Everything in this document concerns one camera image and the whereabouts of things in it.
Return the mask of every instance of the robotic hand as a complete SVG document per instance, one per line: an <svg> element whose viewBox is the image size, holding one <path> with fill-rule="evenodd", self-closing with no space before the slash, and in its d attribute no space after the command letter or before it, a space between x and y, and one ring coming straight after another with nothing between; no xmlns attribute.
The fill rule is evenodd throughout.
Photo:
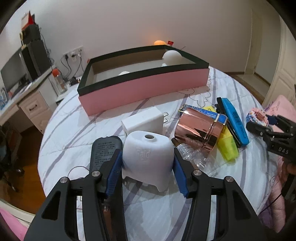
<svg viewBox="0 0 296 241"><path fill-rule="evenodd" d="M270 129L249 121L246 128L254 135L263 137L267 150L284 157L284 168L289 173L282 189L286 200L296 200L296 123L283 116L267 115L269 123L279 127L283 133L273 132Z"/></svg>

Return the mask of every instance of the pink box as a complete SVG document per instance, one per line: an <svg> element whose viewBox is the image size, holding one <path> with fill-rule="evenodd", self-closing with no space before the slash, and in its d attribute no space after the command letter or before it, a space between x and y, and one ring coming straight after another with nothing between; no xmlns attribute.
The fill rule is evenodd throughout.
<svg viewBox="0 0 296 241"><path fill-rule="evenodd" d="M180 52L187 62L161 67L162 56L167 50ZM97 57L89 62L83 74L78 87L79 100L90 116L146 98L205 86L209 75L208 63L199 58L196 63L195 58L166 45ZM124 70L131 72L118 75Z"/></svg>

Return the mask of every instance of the red object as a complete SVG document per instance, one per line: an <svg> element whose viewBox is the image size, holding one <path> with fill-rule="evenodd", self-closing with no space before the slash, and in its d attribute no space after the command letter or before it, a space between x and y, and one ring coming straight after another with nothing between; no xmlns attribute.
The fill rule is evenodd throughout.
<svg viewBox="0 0 296 241"><path fill-rule="evenodd" d="M27 17L28 19L27 19L26 24L22 27L22 30L24 30L24 29L25 29L26 27L28 27L29 25L34 24L34 20L33 20L32 16L31 16L30 11L29 11L29 13L28 13L28 16L26 15L23 19L25 19L26 17Z"/></svg>
<svg viewBox="0 0 296 241"><path fill-rule="evenodd" d="M52 75L53 75L54 77L57 77L57 76L59 75L59 70L58 70L57 68L53 69L53 70L52 70Z"/></svg>
<svg viewBox="0 0 296 241"><path fill-rule="evenodd" d="M173 46L174 42L173 41L168 41L168 45L170 45L171 47Z"/></svg>

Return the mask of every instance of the orange lamp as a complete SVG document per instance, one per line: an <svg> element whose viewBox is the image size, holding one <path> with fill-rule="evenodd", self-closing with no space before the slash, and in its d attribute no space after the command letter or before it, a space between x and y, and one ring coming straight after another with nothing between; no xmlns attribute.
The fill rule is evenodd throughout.
<svg viewBox="0 0 296 241"><path fill-rule="evenodd" d="M157 40L154 42L154 45L166 45L166 42L164 42L162 40Z"/></svg>

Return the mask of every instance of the blue highlighter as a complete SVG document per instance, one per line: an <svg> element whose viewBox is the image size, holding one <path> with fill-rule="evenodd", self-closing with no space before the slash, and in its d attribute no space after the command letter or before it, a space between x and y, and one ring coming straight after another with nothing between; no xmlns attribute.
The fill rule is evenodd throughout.
<svg viewBox="0 0 296 241"><path fill-rule="evenodd" d="M237 114L237 111L235 110L234 106L231 104L231 102L227 98L221 98L222 103L225 109L225 114L228 117L228 121L231 124L233 130L237 134L239 140L242 143L242 146L246 146L249 144L248 135L246 133L246 130L244 128L244 125Z"/></svg>

